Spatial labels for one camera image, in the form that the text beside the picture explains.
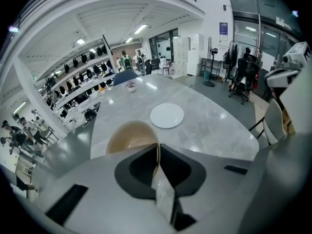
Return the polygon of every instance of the cabinet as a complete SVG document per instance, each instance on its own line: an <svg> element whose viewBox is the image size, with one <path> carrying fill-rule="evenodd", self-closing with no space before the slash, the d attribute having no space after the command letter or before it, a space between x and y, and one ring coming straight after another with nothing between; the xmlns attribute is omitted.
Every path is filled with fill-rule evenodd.
<svg viewBox="0 0 312 234"><path fill-rule="evenodd" d="M187 75L187 61L190 50L190 38L176 38L173 39L174 58L175 58L175 74Z"/></svg>

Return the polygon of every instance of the blue chair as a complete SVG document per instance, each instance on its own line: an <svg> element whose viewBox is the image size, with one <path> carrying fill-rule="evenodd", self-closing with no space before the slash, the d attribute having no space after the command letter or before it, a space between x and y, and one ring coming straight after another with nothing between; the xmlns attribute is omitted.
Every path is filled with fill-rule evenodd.
<svg viewBox="0 0 312 234"><path fill-rule="evenodd" d="M113 86L116 86L118 84L124 83L125 81L132 80L132 79L137 78L137 77L139 77L139 76L135 72L133 72L132 70L130 70L130 69L125 70L125 71L115 75Z"/></svg>

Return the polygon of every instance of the tripod stand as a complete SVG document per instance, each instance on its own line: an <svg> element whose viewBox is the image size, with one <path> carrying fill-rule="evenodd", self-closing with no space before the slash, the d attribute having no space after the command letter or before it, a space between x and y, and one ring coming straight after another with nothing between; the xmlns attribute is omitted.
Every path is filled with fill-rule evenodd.
<svg viewBox="0 0 312 234"><path fill-rule="evenodd" d="M213 73L213 65L214 65L214 58L215 58L215 55L214 55L213 53L212 53L212 55L213 55L213 61L212 61L212 63L211 63L211 69L210 69L209 79L203 81L203 84L204 84L205 86L208 86L208 87L214 87L214 86L215 86L215 84L214 84L212 81L210 81L211 75L212 75L212 73Z"/></svg>

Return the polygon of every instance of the white plate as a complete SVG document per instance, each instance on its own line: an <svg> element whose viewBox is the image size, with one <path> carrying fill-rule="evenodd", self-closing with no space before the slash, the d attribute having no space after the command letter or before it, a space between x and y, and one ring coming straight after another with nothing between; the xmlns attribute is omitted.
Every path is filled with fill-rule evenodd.
<svg viewBox="0 0 312 234"><path fill-rule="evenodd" d="M184 112L178 105L164 103L156 106L150 114L151 121L160 128L172 128L180 124Z"/></svg>

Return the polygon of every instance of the gray floor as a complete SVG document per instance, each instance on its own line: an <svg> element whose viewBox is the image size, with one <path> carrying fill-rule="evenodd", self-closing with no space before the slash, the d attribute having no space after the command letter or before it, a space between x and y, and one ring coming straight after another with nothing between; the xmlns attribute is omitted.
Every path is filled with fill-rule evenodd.
<svg viewBox="0 0 312 234"><path fill-rule="evenodd" d="M90 159L91 138L95 120L84 128L71 131L45 152L45 161L38 162L33 171L32 182L44 190L56 179Z"/></svg>
<svg viewBox="0 0 312 234"><path fill-rule="evenodd" d="M239 96L228 97L230 92L226 82L221 83L220 81L213 80L215 87L207 87L202 84L203 80L204 78L200 76L187 76L175 79L175 81L178 81L213 100L233 115L247 129L256 124L255 106L252 101L245 102L245 104L242 105L242 99ZM252 130L252 134L257 137L259 132L254 129ZM268 141L264 136L261 136L258 139L258 142L260 149L268 146Z"/></svg>

